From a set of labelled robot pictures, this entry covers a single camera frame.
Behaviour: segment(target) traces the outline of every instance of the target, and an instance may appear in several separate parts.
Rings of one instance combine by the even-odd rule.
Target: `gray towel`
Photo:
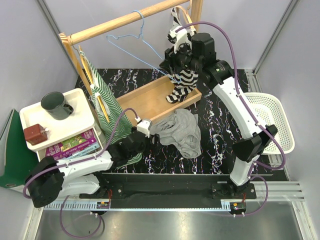
[[[193,115],[187,109],[175,110],[170,116],[152,125],[150,133],[159,134],[162,145],[175,145],[186,159],[193,159],[201,154],[198,115]]]

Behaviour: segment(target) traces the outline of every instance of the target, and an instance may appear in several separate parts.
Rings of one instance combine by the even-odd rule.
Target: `purple book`
[[[78,153],[97,142],[92,129],[85,131],[77,136],[47,147],[45,156],[53,156],[54,160],[65,159]]]

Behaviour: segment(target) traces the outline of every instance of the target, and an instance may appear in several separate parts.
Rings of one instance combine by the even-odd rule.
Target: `wooden box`
[[[176,109],[184,109],[201,99],[201,92],[195,88],[183,102],[169,103],[166,96],[171,94],[174,85],[167,76],[163,76],[142,87],[117,98],[122,109],[133,108],[141,119],[150,119],[153,123],[165,118]],[[127,111],[126,115],[137,126],[135,115]]]

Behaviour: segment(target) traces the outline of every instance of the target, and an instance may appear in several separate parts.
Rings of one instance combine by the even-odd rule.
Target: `small cube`
[[[24,139],[31,145],[36,145],[48,140],[47,133],[40,124],[27,127],[23,130],[23,133]]]

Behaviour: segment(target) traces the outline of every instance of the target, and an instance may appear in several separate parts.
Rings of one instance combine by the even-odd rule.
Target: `black marble tabletop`
[[[162,76],[153,69],[99,69],[98,72],[116,98]],[[250,91],[244,70],[238,70],[238,78],[242,90]],[[80,78],[75,87],[83,89],[89,96]],[[173,145],[163,146],[157,152],[150,151],[139,162],[118,169],[118,173],[229,174],[232,171],[236,159],[232,145],[241,139],[240,130],[224,103],[202,82],[199,81],[197,87],[202,98],[187,109],[198,114],[202,154],[186,159]],[[259,161],[269,164],[266,155],[262,155]],[[271,173],[260,166],[255,167],[254,172]]]

